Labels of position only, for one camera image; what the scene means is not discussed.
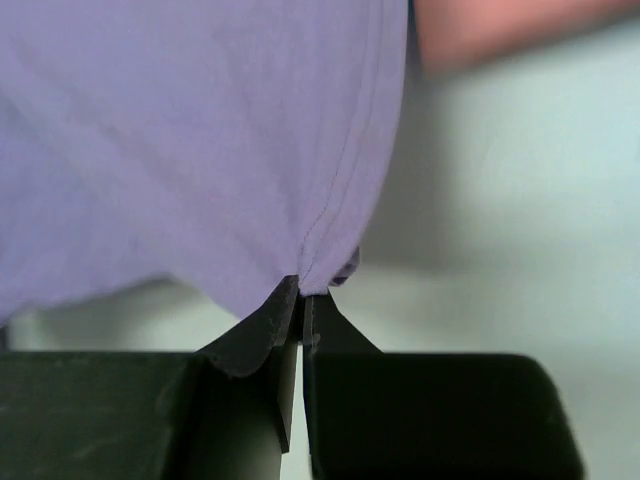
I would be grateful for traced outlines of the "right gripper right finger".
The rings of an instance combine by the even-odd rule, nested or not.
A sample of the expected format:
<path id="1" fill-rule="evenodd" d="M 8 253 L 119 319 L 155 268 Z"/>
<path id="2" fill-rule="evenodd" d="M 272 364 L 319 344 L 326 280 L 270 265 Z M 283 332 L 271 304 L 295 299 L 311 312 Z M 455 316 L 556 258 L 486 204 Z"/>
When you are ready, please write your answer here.
<path id="1" fill-rule="evenodd" d="M 551 377 L 496 353 L 392 353 L 330 296 L 304 302 L 303 387 L 317 479 L 581 479 Z"/>

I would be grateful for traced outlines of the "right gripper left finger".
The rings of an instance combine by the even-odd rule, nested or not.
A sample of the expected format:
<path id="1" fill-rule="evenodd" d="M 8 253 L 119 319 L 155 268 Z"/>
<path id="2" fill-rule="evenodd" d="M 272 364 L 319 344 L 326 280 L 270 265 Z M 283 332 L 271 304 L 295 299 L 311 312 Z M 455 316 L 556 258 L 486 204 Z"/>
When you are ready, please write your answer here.
<path id="1" fill-rule="evenodd" d="M 5 479 L 276 479 L 289 450 L 298 280 L 193 353 L 1 357 Z"/>

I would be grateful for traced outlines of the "purple t shirt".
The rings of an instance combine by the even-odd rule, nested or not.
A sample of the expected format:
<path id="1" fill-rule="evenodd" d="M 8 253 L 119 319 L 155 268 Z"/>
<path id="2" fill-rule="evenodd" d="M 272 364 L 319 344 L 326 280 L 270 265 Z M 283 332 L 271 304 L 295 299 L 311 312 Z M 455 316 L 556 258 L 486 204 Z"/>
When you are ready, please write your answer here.
<path id="1" fill-rule="evenodd" d="M 359 261 L 404 1 L 5 1 L 1 314 L 172 276 L 245 316 Z"/>

